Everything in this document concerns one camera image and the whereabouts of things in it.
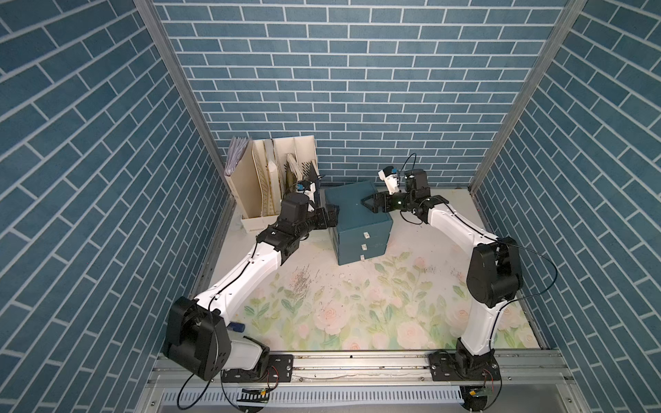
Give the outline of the teal drawer cabinet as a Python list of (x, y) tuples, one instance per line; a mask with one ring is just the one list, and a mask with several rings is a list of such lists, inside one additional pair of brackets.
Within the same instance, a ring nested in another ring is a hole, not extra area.
[(383, 256), (392, 230), (388, 213), (373, 213), (361, 200), (376, 193), (373, 182), (356, 182), (325, 191), (328, 204), (338, 206), (337, 226), (330, 229), (339, 265)]

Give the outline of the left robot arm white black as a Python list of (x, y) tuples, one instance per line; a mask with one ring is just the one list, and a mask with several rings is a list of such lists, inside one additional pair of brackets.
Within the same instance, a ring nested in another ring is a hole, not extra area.
[(252, 291), (282, 266), (310, 232), (337, 226), (339, 206), (314, 204), (307, 195), (287, 194), (275, 223), (219, 282), (193, 299), (179, 298), (170, 308), (164, 354), (204, 381), (227, 370), (261, 380), (267, 372), (268, 346), (228, 330), (232, 316)]

